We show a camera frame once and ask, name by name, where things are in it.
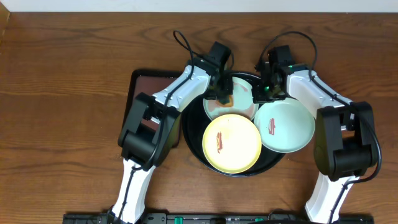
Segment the yellow plate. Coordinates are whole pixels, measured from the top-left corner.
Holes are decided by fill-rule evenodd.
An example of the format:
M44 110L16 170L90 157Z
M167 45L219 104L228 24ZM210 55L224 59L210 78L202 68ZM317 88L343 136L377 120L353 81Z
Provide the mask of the yellow plate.
M238 174L251 168L262 150L261 136L249 119L238 114L222 115L206 127L203 153L218 171Z

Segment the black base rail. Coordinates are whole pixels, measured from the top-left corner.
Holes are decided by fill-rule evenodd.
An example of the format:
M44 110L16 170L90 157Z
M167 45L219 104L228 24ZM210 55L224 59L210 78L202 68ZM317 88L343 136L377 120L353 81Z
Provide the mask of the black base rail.
M63 224L112 224L124 223L110 213L95 215L65 214ZM310 223L309 220L287 213L273 213L266 216L247 215L167 215L147 213L137 224L248 224L248 223Z

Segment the round black tray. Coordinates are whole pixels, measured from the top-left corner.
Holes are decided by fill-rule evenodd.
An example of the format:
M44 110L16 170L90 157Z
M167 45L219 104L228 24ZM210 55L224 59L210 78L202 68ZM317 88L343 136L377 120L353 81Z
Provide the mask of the round black tray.
M250 73L232 72L231 76L246 80L252 87L260 81L259 77ZM205 99L202 96L195 98L184 110L182 115L182 130L187 145L193 155L209 169L232 177L253 176L274 167L284 157L283 153L274 152L262 145L259 159L248 170L238 174L227 174L216 170L205 158L201 145L205 129L212 121L205 113L203 100Z

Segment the light green plate top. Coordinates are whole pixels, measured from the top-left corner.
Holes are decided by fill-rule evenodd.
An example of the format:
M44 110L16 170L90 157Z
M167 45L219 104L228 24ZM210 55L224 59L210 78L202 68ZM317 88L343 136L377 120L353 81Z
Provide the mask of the light green plate top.
M233 77L233 94L229 103L223 105L218 100L203 100L206 115L214 120L225 114L238 114L252 120L259 105L253 103L252 85L242 78Z

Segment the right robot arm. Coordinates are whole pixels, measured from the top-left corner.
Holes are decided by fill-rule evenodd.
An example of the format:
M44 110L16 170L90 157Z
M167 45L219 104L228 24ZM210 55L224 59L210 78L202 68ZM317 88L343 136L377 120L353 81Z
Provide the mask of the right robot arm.
M373 109L339 95L310 66L295 63L289 46L274 47L267 56L255 67L261 81L252 91L261 104L254 124L262 144L287 154L315 140L319 175L305 213L311 222L335 223L352 185L380 161Z

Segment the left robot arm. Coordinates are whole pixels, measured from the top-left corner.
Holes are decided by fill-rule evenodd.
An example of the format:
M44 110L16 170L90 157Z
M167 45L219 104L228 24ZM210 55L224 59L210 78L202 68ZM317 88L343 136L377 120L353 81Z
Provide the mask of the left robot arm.
M109 223L140 219L150 178L175 142L182 111L198 96L229 103L233 81L224 70L230 56L230 48L215 42L207 54L192 57L168 87L153 95L139 93L133 99L118 138L124 174Z

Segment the rectangular black brown tray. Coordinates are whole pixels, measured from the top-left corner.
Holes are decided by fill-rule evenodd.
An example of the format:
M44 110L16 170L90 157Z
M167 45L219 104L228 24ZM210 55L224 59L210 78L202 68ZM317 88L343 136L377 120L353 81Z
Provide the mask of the rectangular black brown tray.
M181 75L180 71L140 68L132 72L122 127L124 127L135 97L141 92L151 96L168 87Z

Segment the light green plate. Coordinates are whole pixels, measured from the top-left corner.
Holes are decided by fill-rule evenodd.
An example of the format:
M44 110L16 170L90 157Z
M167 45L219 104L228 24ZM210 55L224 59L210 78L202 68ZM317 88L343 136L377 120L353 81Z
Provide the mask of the light green plate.
M262 145L279 153L291 153L305 147L315 132L315 119L298 100L264 103L254 117Z
M238 114L252 120L259 105L253 103L252 85L242 78L233 77L233 94L229 103L223 105L218 100L203 100L206 115L214 120L225 114Z

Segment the green orange sponge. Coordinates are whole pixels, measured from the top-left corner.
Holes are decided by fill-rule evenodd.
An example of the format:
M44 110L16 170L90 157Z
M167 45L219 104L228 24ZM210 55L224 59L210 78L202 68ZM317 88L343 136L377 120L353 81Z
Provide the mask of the green orange sponge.
M233 96L232 95L228 95L227 98L223 98L223 99L218 100L217 104L220 107L224 107L224 108L233 107Z

